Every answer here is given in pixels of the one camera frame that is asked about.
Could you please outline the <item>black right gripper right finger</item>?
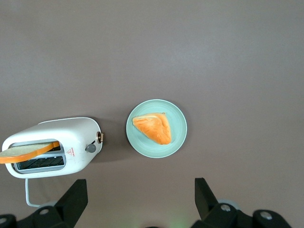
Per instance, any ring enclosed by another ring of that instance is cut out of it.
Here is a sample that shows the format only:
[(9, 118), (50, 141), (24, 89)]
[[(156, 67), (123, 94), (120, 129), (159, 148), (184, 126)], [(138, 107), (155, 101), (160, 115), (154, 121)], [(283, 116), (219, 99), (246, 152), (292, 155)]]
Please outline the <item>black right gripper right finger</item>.
[(229, 203), (219, 203), (204, 178), (195, 179), (195, 205), (200, 220), (193, 228), (289, 228), (290, 224), (278, 213), (259, 209), (252, 216)]

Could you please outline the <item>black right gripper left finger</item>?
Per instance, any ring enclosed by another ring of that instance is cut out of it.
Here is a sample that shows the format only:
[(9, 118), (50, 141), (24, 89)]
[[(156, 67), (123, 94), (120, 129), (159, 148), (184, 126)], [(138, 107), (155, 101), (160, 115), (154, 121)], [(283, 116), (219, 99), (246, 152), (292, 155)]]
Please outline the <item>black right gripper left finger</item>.
[(54, 206), (44, 206), (22, 220), (0, 216), (2, 228), (73, 228), (88, 204), (87, 182), (76, 180)]

